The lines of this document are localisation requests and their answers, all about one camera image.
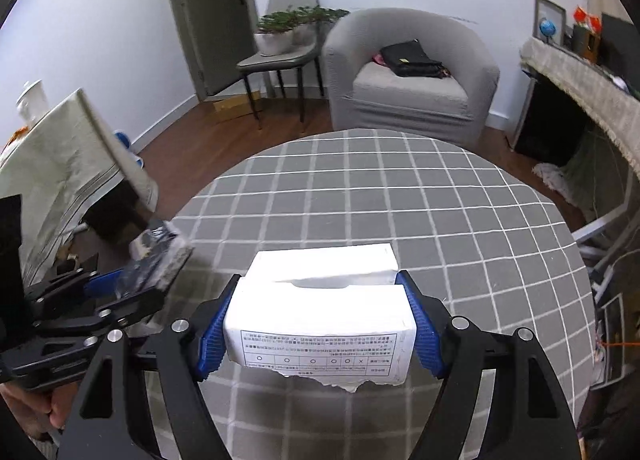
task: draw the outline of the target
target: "chair leg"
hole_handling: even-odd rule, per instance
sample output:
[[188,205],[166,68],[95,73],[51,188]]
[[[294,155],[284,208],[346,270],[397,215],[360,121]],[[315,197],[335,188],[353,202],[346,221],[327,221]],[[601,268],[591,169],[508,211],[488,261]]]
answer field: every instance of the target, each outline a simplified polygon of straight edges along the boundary
[[305,129],[305,83],[302,78],[302,66],[297,67],[298,73],[298,103],[300,104],[300,122],[302,129]]
[[260,117],[258,117],[258,112],[255,109],[254,94],[251,92],[249,76],[247,74],[242,74],[242,80],[244,80],[244,89],[246,90],[246,94],[249,97],[249,103],[251,104],[251,112],[254,114],[255,120],[258,121],[258,129],[262,129],[262,122],[260,122]]
[[320,87],[320,96],[324,98],[324,85],[322,84],[322,71],[320,70],[320,59],[316,57],[316,74],[318,75],[318,86]]
[[282,81],[282,72],[280,70],[277,70],[276,73],[278,74],[278,82],[280,84],[280,91],[282,92],[282,97],[287,98],[287,93],[285,93],[284,91],[284,82]]

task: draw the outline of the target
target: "globe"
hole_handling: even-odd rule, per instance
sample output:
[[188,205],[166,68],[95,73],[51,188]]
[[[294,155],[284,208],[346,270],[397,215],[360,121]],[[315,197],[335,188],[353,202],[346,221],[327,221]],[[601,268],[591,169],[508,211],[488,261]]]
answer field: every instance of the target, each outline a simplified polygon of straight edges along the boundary
[[549,19],[540,21],[540,32],[544,37],[553,37],[556,35],[556,25],[554,25]]

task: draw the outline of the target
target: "white tissue box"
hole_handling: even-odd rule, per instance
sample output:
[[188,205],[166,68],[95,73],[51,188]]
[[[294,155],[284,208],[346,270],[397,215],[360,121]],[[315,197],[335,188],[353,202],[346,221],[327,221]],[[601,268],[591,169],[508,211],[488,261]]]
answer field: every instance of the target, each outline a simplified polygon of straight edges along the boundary
[[398,262],[388,243],[324,249],[267,250],[256,254],[247,279],[296,286],[342,288],[348,285],[391,285]]
[[395,284],[308,288],[242,278],[224,321],[229,358],[349,392],[406,380],[415,320]]

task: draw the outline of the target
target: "metal screw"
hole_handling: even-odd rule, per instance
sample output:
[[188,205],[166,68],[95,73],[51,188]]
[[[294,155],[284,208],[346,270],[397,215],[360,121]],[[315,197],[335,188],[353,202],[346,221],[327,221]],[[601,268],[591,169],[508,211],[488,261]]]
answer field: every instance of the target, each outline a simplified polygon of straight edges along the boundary
[[107,334],[107,339],[112,343],[117,343],[122,339],[122,330],[111,330],[111,332]]
[[469,328],[469,321],[463,317],[454,317],[451,320],[451,324],[453,325],[453,328],[457,328],[458,330],[466,330]]
[[189,328],[189,322],[186,319],[178,319],[171,324],[171,329],[178,334]]
[[533,339],[533,332],[528,328],[521,328],[518,330],[518,337],[523,341],[530,341]]

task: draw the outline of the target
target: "chair backrest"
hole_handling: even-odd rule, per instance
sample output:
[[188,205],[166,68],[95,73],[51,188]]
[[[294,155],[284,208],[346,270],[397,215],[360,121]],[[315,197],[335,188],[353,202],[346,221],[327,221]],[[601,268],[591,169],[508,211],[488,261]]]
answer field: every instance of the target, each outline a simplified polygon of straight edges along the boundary
[[285,11],[287,8],[299,8],[301,6],[317,6],[318,0],[269,0],[267,14]]

